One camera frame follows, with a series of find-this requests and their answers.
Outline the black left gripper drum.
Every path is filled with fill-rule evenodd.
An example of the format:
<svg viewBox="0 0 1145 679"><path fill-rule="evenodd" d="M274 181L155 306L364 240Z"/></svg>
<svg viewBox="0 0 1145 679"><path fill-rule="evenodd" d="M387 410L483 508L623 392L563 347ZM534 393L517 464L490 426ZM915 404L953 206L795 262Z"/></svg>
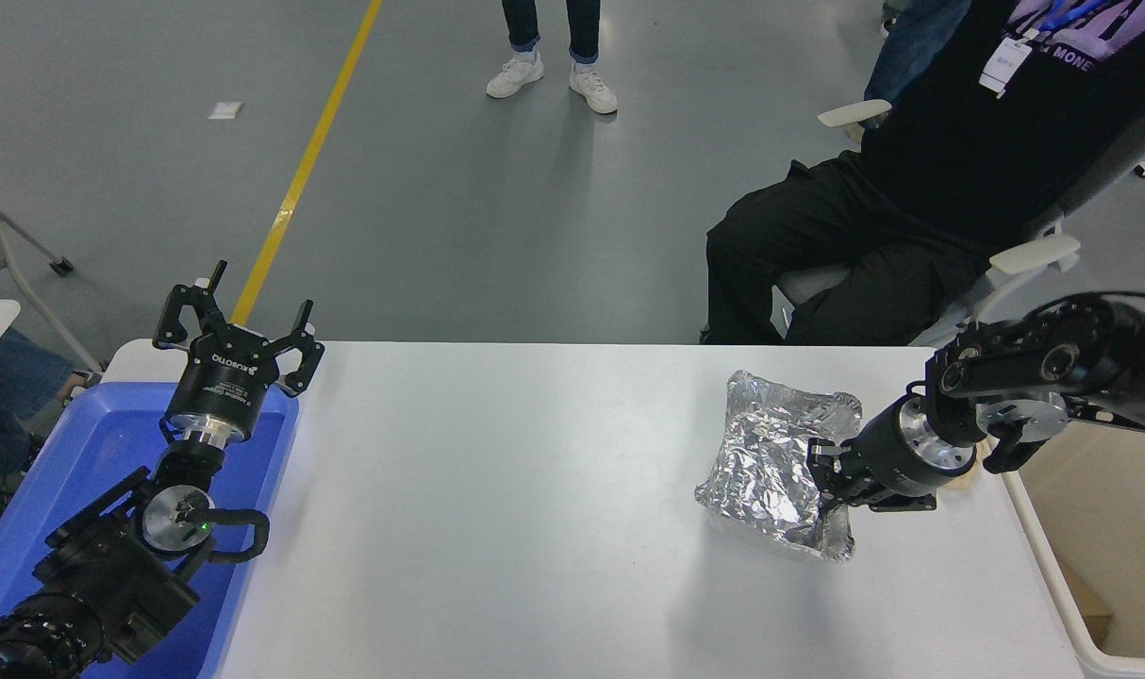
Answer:
<svg viewBox="0 0 1145 679"><path fill-rule="evenodd" d="M271 341L248 327L210 327L194 339L164 425L168 431L214 431L231 441L254 433L268 388L278 378Z"/></svg>

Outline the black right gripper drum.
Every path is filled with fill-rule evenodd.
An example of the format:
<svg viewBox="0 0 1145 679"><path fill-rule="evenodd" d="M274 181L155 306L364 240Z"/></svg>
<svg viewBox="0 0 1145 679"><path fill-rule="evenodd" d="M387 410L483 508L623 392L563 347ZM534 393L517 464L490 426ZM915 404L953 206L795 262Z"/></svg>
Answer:
<svg viewBox="0 0 1145 679"><path fill-rule="evenodd" d="M905 439L893 403L847 441L848 503L934 503L940 474Z"/></svg>

